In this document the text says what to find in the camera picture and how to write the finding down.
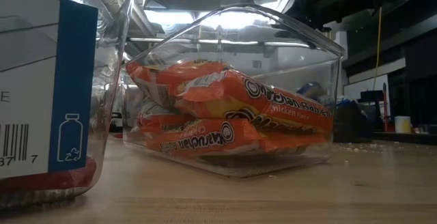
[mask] wooden table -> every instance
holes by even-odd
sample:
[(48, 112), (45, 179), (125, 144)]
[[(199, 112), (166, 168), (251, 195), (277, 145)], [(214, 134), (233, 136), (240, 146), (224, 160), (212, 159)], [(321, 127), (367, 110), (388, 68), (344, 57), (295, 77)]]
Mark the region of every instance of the wooden table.
[(437, 223), (437, 147), (335, 146), (327, 163), (234, 179), (108, 142), (102, 177), (74, 201), (0, 223)]

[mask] blue label stripe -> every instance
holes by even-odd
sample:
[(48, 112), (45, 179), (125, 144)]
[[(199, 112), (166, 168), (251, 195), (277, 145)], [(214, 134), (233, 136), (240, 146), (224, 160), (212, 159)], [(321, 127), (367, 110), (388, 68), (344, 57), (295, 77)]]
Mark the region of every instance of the blue label stripe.
[(98, 10), (61, 0), (48, 171), (85, 166)]

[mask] clear plastic bin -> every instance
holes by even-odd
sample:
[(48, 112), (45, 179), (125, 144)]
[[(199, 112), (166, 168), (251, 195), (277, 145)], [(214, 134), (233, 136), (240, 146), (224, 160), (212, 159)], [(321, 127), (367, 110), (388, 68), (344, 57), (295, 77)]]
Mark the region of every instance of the clear plastic bin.
[[(96, 43), (85, 167), (10, 178), (2, 178), (0, 175), (0, 210), (69, 199), (85, 193), (97, 183), (102, 172), (104, 149), (111, 121), (112, 103), (115, 89), (118, 86), (119, 69), (123, 60), (126, 34), (130, 14), (132, 12), (132, 3), (133, 0), (125, 0), (125, 2), (123, 2), (119, 12), (115, 15), (113, 21), (107, 26)], [(14, 21), (15, 28), (21, 25), (25, 26), (25, 24), (18, 19)], [(8, 26), (14, 24), (4, 23), (4, 25)], [(0, 28), (0, 31), (7, 31), (7, 29), (8, 28)], [(25, 31), (20, 37), (21, 38), (15, 37), (15, 40), (18, 42), (13, 43), (22, 44), (23, 47), (31, 48), (36, 40), (46, 40), (52, 43), (49, 44), (53, 47), (51, 50), (55, 51), (57, 47), (56, 41), (38, 29)], [(35, 54), (42, 52), (41, 49), (34, 48), (33, 51)], [(20, 62), (12, 62), (9, 64), (17, 65), (20, 64)], [(59, 136), (61, 136), (63, 130), (67, 129), (79, 129), (81, 132), (83, 131), (83, 125), (79, 121), (78, 114), (66, 114), (66, 120), (59, 127)], [(4, 130), (3, 127), (1, 133), (2, 139), (3, 136), (5, 136)], [(29, 132), (29, 143), (37, 143), (38, 141), (31, 138), (32, 132), (35, 131), (31, 130)]]
[(122, 68), (124, 143), (241, 178), (322, 162), (342, 55), (268, 8), (211, 12)]

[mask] bottle icon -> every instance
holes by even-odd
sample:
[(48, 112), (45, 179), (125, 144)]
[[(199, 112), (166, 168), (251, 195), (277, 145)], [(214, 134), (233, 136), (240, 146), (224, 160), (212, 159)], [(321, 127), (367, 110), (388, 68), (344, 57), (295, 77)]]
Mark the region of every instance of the bottle icon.
[(68, 113), (66, 120), (59, 125), (57, 141), (57, 161), (77, 161), (82, 152), (83, 125), (79, 114)]

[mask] yellow cable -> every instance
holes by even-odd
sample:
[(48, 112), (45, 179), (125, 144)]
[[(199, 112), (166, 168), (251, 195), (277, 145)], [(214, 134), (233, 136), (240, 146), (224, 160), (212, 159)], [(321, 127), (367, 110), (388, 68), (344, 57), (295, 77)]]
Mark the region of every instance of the yellow cable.
[(376, 66), (375, 66), (375, 77), (373, 78), (373, 90), (375, 90), (376, 77), (378, 75), (378, 65), (380, 63), (381, 21), (382, 21), (382, 7), (380, 7), (380, 20), (378, 23), (378, 45), (376, 49)]

